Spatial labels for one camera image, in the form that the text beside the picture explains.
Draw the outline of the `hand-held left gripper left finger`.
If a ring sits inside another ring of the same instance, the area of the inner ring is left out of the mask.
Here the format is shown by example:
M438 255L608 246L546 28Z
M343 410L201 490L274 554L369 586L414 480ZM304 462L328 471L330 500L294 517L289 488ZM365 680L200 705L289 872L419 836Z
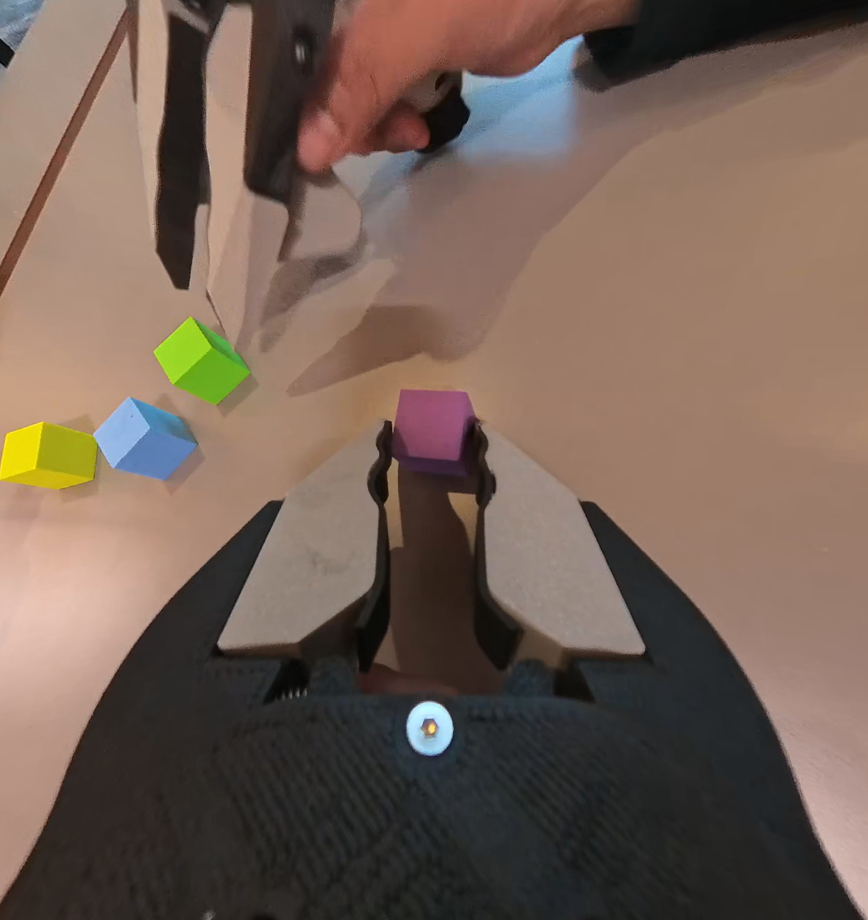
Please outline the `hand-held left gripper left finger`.
M281 501L218 639L222 653L308 664L337 655L370 668L390 620L392 435L377 420Z

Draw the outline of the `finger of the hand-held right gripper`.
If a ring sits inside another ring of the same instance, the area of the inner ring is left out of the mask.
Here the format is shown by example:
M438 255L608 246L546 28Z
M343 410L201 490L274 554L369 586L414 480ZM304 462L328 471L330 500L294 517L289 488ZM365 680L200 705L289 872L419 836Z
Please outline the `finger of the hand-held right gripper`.
M244 183L252 9L225 6L205 59L205 150L210 180L207 293L233 346L251 338L252 195Z
M152 245L178 291L190 284L198 209L208 198L205 2L131 1L129 61Z

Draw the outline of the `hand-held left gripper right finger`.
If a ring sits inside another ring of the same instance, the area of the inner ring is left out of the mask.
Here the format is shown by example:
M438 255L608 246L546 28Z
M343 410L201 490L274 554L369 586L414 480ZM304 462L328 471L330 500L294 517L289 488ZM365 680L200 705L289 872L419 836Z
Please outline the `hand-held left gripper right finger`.
M474 430L474 635L501 672L637 660L646 645L577 495L494 427Z

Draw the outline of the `purple foam cube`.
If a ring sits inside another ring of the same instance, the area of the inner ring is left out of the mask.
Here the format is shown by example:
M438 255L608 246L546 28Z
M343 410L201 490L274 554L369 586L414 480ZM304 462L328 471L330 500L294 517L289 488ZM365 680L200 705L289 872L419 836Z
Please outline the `purple foam cube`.
M392 455L401 466L425 474L463 477L475 413L462 390L401 389Z

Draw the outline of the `blue foam cube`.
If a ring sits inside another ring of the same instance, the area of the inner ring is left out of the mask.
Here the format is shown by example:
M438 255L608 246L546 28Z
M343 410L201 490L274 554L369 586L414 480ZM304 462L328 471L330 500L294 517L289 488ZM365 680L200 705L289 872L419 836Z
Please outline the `blue foam cube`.
M165 481L198 448L184 420L128 397L94 432L107 464L120 472Z

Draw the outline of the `green foam cube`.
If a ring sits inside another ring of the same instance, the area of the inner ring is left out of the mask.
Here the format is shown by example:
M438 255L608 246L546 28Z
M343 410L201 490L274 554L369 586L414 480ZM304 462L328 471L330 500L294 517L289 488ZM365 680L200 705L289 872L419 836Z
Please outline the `green foam cube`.
M154 350L169 382L210 405L219 405L251 371L233 346L194 317L187 317Z

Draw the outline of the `yellow foam cube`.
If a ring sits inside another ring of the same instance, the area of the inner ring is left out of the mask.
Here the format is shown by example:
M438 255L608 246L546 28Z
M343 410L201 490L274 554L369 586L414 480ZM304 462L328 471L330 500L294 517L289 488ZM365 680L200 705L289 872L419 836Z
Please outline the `yellow foam cube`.
M0 482L42 489L66 489L95 479L93 435L38 422L4 436Z

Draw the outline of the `person's right forearm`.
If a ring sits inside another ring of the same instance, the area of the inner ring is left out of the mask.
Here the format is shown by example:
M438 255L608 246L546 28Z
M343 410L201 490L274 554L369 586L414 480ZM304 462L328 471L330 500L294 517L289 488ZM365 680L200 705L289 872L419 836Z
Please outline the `person's right forearm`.
M868 1L644 1L625 26L584 35L592 61L618 83L749 40L868 18Z

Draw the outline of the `person's right hand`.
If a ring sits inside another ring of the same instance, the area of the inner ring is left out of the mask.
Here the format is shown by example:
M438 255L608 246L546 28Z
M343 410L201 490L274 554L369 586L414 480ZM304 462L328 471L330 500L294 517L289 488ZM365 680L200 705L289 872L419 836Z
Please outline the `person's right hand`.
M429 130L404 97L428 75L523 75L568 40L633 24L638 8L630 1L361 2L303 109L299 165L319 174L348 155L419 151Z

